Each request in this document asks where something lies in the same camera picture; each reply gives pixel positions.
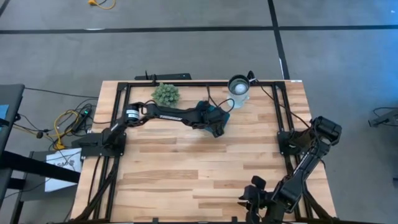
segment metal bracket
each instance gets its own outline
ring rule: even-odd
[[[126,147],[126,133],[119,135],[115,143],[112,145],[103,145],[102,142],[102,133],[91,133],[73,141],[72,147],[81,147],[81,159],[86,159],[86,157],[91,156],[123,156],[124,148]]]
[[[275,85],[280,89],[280,90],[286,90],[286,83],[284,81],[276,81]]]
[[[279,152],[284,156],[296,156],[299,154],[304,154],[304,150],[289,144],[289,139],[292,133],[288,131],[279,131],[277,133],[277,139],[279,143]]]
[[[122,90],[124,90],[128,85],[129,85],[129,83],[126,83],[126,82],[120,82],[120,83],[118,83],[117,91],[122,91]]]

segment cable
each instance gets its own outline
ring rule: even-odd
[[[34,90],[34,91],[43,91],[43,92],[46,92],[46,93],[54,93],[54,94],[65,95],[65,96],[75,96],[75,97],[82,97],[82,98],[98,99],[98,97],[95,97],[95,96],[74,95],[74,94],[69,94],[69,93],[60,93],[60,92],[57,92],[57,91],[41,90],[41,89],[29,88],[29,87],[25,87],[25,89],[26,90]]]
[[[79,103],[79,105],[77,105],[77,107],[74,109],[74,110],[72,110],[72,111],[76,111],[78,108],[79,108],[79,106],[81,106],[83,103],[86,103],[87,101],[89,101],[89,100],[95,100],[95,99],[87,99],[87,100],[83,100],[81,103]],[[62,121],[59,125],[62,125],[66,120],[68,120],[70,117],[72,116],[72,114],[71,115],[69,115],[64,121]]]
[[[93,123],[94,123],[94,124],[109,124],[110,122],[112,122],[112,121],[107,121],[107,122],[96,122],[96,121],[94,121],[94,118],[92,118],[91,116],[89,116],[88,118],[91,119],[91,120],[93,120]]]
[[[69,214],[72,212],[72,209],[73,209],[73,203],[72,203],[72,206],[70,207],[69,212],[67,213],[66,217],[63,219],[63,222],[67,222]]]
[[[207,95],[208,95],[207,101],[209,101],[209,99],[210,99],[211,102],[213,102],[213,104],[214,104],[214,106],[215,106],[216,108],[220,108],[220,106],[221,106],[223,103],[227,102],[228,100],[232,100],[233,105],[232,105],[231,109],[229,109],[229,111],[227,111],[227,113],[229,113],[229,112],[231,112],[231,111],[233,110],[233,108],[235,107],[235,101],[234,101],[234,99],[228,98],[228,99],[222,101],[220,104],[217,105],[216,102],[213,100],[213,98],[212,98],[211,95],[210,95],[210,87],[209,87],[208,85],[206,86],[206,89],[207,89]]]
[[[219,105],[217,105],[217,107],[219,108],[223,103],[227,102],[228,100],[232,100],[232,103],[233,103],[233,104],[232,104],[231,109],[229,109],[229,111],[227,111],[227,113],[231,112],[231,111],[234,109],[234,107],[235,107],[235,101],[234,101],[234,99],[228,98],[228,99],[222,101],[221,103],[219,103]]]
[[[23,128],[23,129],[26,129],[26,130],[29,130],[29,131],[41,131],[41,132],[44,132],[44,133],[47,133],[47,132],[49,132],[49,131],[52,131],[52,129],[51,129],[51,130],[49,130],[49,129],[45,129],[45,130],[32,129],[32,128],[28,128],[28,127],[25,127],[25,126],[22,126],[22,125],[16,124],[16,123],[14,123],[13,125],[15,125],[15,126],[17,126],[17,127],[20,127],[20,128]]]
[[[70,157],[69,157],[69,159],[67,159],[67,158],[63,155],[62,150],[59,150],[59,152],[60,152],[60,154],[62,155],[62,157],[64,158],[65,162],[67,162],[66,165],[68,165],[68,164],[69,164],[69,159],[70,159]]]
[[[263,90],[263,92],[266,93],[266,95],[267,95],[269,98],[271,98],[272,100],[274,100],[274,98],[273,98],[268,92],[265,91],[265,89],[262,87],[262,85],[259,84],[259,86],[260,86],[260,88]],[[289,112],[290,112],[291,115],[295,116],[295,117],[296,117],[297,119],[299,119],[303,124],[305,124],[307,128],[310,128],[310,126],[309,126],[301,117],[297,116],[297,115],[296,115],[295,113],[293,113],[291,110],[289,110]]]
[[[101,158],[101,156],[98,156],[97,161],[96,161],[95,166],[94,166],[94,173],[93,173],[93,178],[92,178],[92,180],[91,180],[90,192],[88,193],[87,206],[90,204],[90,200],[91,200],[91,191],[93,191],[95,175],[96,175],[96,173],[97,173],[97,167],[98,167],[98,163],[100,162],[100,158]]]
[[[102,5],[102,4],[106,3],[106,1],[107,1],[107,0],[104,0],[103,2],[98,3],[98,4],[99,4],[99,5]]]
[[[63,116],[65,116],[65,115],[67,115],[67,114],[70,114],[70,113],[73,113],[73,114],[76,116],[75,123],[77,123],[78,120],[79,120],[79,114],[76,113],[76,112],[74,112],[74,111],[66,111],[66,112],[62,113],[62,114],[61,114],[60,116],[58,116],[58,118],[56,118],[55,121],[54,121],[55,136],[58,138],[58,142],[57,142],[57,144],[55,145],[57,150],[65,149],[65,146],[62,144],[62,140],[61,140],[62,137],[61,137],[61,135],[65,135],[65,134],[69,133],[70,131],[72,131],[72,128],[70,128],[69,130],[66,130],[65,132],[63,132],[62,134],[60,134],[60,133],[58,132],[58,128],[57,128],[58,120],[59,120],[60,118],[62,118]]]
[[[374,113],[377,117],[380,117],[380,115],[378,115],[378,114],[376,113],[376,111],[377,111],[377,110],[386,110],[386,109],[394,110],[394,109],[398,109],[398,108],[396,108],[396,107],[385,107],[385,106],[382,106],[382,107],[374,108],[374,109],[373,109],[373,113]],[[398,127],[398,125],[395,125],[395,124],[386,124],[386,123],[381,123],[381,124],[382,124],[382,125],[385,125],[385,126]]]
[[[25,118],[26,120],[27,120],[27,122],[30,124],[30,125],[32,125],[32,127],[33,128],[35,128],[37,131],[42,131],[40,128],[37,128],[32,122],[30,122],[29,121],[29,119],[27,119],[27,117],[25,116],[25,115],[23,115],[23,114],[19,114],[21,117],[23,117],[23,118]]]
[[[104,10],[112,9],[116,5],[116,0],[113,0],[112,5],[110,7],[103,7],[103,6],[101,6],[102,3],[98,4],[96,0],[88,0],[88,4],[90,4],[92,6],[98,6],[99,8],[104,9]]]
[[[68,160],[69,160],[72,156],[74,156],[74,155],[76,155],[76,154],[79,154],[79,153],[80,153],[80,152],[75,152],[75,153],[73,153],[72,155],[68,155],[68,156],[69,156]],[[61,158],[63,158],[63,157],[61,156],[61,157],[58,157],[58,158],[49,159],[49,160],[44,160],[44,161],[41,161],[41,162],[48,162],[48,161],[53,161],[53,160],[57,160],[57,159],[61,159]]]
[[[20,130],[20,131],[23,131],[23,132],[26,132],[26,133],[28,133],[28,134],[33,134],[34,136],[36,136],[37,137],[37,134],[35,134],[34,132],[32,132],[31,130],[29,130],[29,129],[26,129],[26,128],[23,128],[23,127],[20,127],[20,126],[13,126],[12,128],[15,128],[15,129],[18,129],[18,130]],[[48,139],[49,141],[51,141],[52,142],[52,139],[50,138],[50,137],[48,137],[48,136],[44,136],[46,139]]]
[[[15,192],[15,193],[12,193],[12,194],[9,194],[9,195],[5,196],[3,199],[6,199],[6,198],[8,198],[8,197],[11,197],[11,196],[13,196],[14,194],[19,194],[19,193],[22,193],[22,192],[29,192],[29,191],[31,191],[31,190],[34,190],[34,189],[36,189],[37,187],[40,187],[41,185],[45,184],[45,183],[46,183],[47,181],[49,181],[49,180],[51,180],[51,178],[48,178],[46,181],[44,181],[44,182],[42,182],[42,183],[36,185],[35,187],[32,187],[32,188],[29,189],[29,190],[20,190],[20,191],[18,191],[18,192]]]

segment white ball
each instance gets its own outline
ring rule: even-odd
[[[235,94],[243,94],[244,92],[246,92],[246,90],[247,88],[244,84],[237,84],[235,86]]]

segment white paper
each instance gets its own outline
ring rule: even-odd
[[[47,155],[46,162],[59,167],[63,167],[65,169],[81,172],[80,152],[81,148],[62,150],[61,152],[57,151],[52,155]],[[46,177],[45,180],[45,192],[59,190],[76,184],[64,180],[51,179],[48,177]]]

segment white label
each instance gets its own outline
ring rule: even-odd
[[[126,113],[128,113],[128,114],[139,114],[139,112],[136,111],[136,110],[126,110]]]
[[[279,58],[280,71],[282,72],[282,78],[285,79],[284,68],[282,67],[282,60]]]
[[[111,131],[113,131],[116,127],[118,127],[119,126],[119,123],[117,123],[117,124],[115,124],[112,128],[111,128]]]
[[[160,115],[159,117],[160,117],[160,118],[163,118],[163,119],[172,119],[172,120],[174,120],[174,121],[181,121],[181,120],[182,120],[182,118],[176,118],[176,117],[173,117],[173,116],[164,116],[164,115]]]
[[[129,117],[129,118],[139,118],[139,114],[128,114],[128,116],[127,117]]]
[[[87,28],[85,30],[104,30],[104,28]]]
[[[128,118],[137,118],[139,119],[139,112],[136,110],[126,110],[126,114]]]

